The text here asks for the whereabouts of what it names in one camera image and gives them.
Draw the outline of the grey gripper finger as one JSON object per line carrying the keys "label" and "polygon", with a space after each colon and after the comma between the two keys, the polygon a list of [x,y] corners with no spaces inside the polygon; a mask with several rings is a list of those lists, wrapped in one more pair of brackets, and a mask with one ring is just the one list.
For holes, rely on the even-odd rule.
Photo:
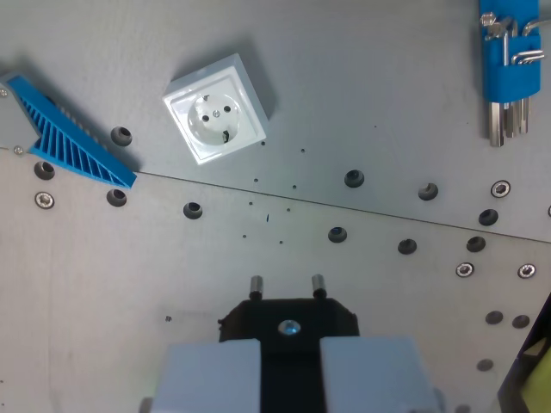
{"label": "grey gripper finger", "polygon": [[445,411],[410,338],[326,337],[320,358],[329,412]]}
{"label": "grey gripper finger", "polygon": [[256,339],[169,347],[150,412],[259,412],[261,344]]}

